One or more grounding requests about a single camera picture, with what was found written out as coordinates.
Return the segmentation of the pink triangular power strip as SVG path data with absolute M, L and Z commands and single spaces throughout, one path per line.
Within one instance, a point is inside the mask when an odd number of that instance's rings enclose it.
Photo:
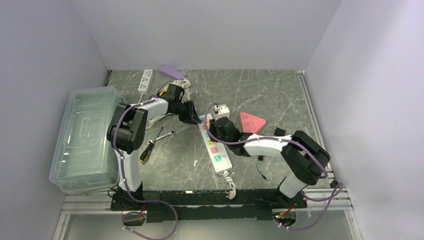
M 242 131 L 244 133 L 257 134 L 267 124 L 265 119 L 249 114 L 247 112 L 240 113 L 240 120 L 242 125 Z

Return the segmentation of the black power adapter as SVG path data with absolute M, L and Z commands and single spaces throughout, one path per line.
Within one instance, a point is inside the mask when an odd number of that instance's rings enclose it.
M 273 132 L 273 135 L 276 136 L 276 137 L 283 137 L 283 136 L 286 135 L 286 130 L 279 128 L 279 127 L 276 127 L 274 132 Z

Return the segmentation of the white long power strip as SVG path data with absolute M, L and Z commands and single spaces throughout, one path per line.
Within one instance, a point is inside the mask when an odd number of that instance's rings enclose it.
M 203 142 L 205 143 L 206 150 L 208 152 L 210 161 L 213 165 L 213 170 L 216 174 L 223 174 L 225 171 L 230 171 L 233 168 L 229 155 L 226 151 L 225 146 L 222 143 L 214 142 L 211 139 L 206 139 L 204 132 L 207 132 L 209 126 L 209 120 L 212 115 L 209 113 L 207 116 L 201 115 L 199 117 L 200 123 L 198 128 L 201 132 Z

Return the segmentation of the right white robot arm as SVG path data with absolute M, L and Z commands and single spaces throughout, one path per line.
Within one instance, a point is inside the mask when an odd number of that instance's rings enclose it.
M 262 136 L 239 131 L 227 117 L 208 120 L 205 130 L 212 141 L 226 145 L 237 156 L 266 156 L 286 162 L 290 173 L 280 182 L 275 194 L 276 203 L 282 208 L 289 207 L 303 188 L 314 186 L 328 176 L 326 166 L 330 155 L 304 131 Z

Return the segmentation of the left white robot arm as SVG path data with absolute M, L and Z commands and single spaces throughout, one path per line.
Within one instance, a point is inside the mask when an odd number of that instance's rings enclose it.
M 131 210 L 139 209 L 144 203 L 144 196 L 137 192 L 142 186 L 139 149 L 145 139 L 148 121 L 170 114 L 178 116 L 184 124 L 201 123 L 194 102 L 186 95 L 183 87 L 170 83 L 164 93 L 153 95 L 147 101 L 136 104 L 121 102 L 115 108 L 106 138 L 118 159 L 118 185 L 128 192 L 123 202 Z

